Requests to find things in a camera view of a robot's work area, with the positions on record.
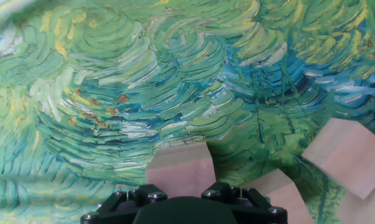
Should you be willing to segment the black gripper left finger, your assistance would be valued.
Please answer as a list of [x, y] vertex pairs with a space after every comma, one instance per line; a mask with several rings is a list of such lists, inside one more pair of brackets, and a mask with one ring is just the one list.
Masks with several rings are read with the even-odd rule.
[[153, 184], [141, 185], [112, 193], [93, 212], [81, 216], [80, 224], [133, 224], [137, 213], [146, 205], [167, 200], [168, 196]]

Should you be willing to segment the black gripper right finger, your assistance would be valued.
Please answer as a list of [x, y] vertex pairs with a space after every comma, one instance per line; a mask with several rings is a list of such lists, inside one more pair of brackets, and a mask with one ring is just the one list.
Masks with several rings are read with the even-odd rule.
[[255, 188], [240, 188], [226, 182], [215, 182], [201, 194], [202, 199], [217, 202], [221, 214], [228, 216], [224, 223], [287, 224], [287, 210], [273, 206]]

